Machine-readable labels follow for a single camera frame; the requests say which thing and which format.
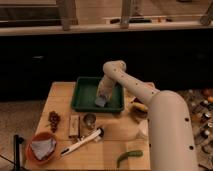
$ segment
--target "white cylinder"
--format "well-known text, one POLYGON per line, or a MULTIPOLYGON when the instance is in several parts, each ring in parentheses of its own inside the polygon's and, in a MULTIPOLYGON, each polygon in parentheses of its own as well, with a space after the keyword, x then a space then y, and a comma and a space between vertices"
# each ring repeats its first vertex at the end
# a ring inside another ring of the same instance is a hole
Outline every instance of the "white cylinder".
POLYGON ((152 171, 198 171, 186 102, 172 91, 152 98, 148 111, 152 171))

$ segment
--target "green plastic bin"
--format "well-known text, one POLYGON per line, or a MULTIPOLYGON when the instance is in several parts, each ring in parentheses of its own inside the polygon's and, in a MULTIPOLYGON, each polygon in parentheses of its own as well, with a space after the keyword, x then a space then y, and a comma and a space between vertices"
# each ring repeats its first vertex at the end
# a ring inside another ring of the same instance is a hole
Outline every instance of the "green plastic bin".
POLYGON ((95 104, 100 77, 78 77, 71 107, 78 112, 120 113, 124 109, 124 92, 120 84, 113 88, 112 97, 105 107, 95 104))

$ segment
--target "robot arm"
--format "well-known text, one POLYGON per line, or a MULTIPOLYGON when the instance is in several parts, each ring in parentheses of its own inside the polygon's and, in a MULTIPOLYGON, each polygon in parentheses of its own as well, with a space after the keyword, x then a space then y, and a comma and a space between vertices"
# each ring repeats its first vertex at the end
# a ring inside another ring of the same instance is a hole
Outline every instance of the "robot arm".
POLYGON ((123 61, 107 62, 105 78, 117 81, 149 107, 149 143, 152 171, 198 171, 189 111, 172 91, 159 91, 124 72, 123 61))

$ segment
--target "crumpled cloth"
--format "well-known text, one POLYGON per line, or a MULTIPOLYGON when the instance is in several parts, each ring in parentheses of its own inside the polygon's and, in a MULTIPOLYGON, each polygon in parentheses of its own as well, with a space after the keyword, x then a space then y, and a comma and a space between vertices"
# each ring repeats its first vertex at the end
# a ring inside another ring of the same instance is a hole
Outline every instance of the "crumpled cloth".
POLYGON ((42 141, 32 141, 30 144, 33 153, 38 160, 44 160, 48 157, 55 149, 56 141, 53 138, 42 140, 42 141))

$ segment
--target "black wire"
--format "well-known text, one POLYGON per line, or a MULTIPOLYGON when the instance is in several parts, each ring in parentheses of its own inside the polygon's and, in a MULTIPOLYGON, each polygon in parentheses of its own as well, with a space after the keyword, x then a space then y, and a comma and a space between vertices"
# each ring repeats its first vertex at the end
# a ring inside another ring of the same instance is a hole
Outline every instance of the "black wire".
POLYGON ((1 154, 0 154, 0 157, 1 157, 1 158, 3 158, 4 160, 7 160, 8 162, 10 162, 10 163, 14 164, 15 166, 17 166, 17 164, 16 164, 16 163, 14 163, 13 161, 11 161, 11 160, 7 159, 6 157, 2 156, 1 154))

